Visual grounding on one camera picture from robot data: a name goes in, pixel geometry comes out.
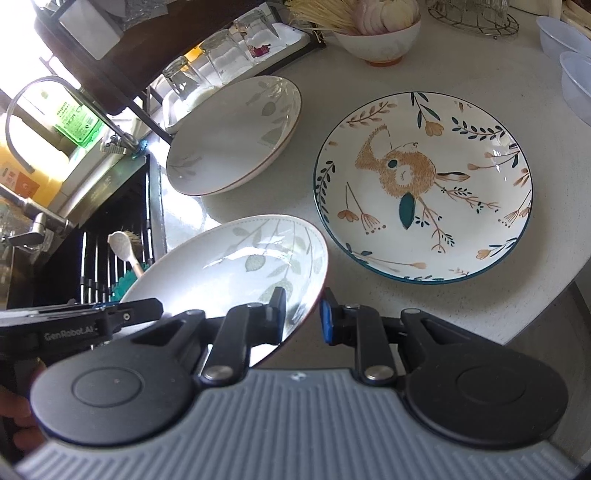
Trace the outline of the person's right hand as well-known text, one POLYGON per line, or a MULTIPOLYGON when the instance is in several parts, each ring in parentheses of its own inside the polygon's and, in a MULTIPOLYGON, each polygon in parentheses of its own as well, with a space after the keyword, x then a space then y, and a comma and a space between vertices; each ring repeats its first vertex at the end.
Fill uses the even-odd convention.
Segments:
POLYGON ((14 422, 16 431, 10 435, 12 444, 21 452, 29 453, 46 441, 36 420, 29 401, 5 387, 1 387, 1 417, 14 422))

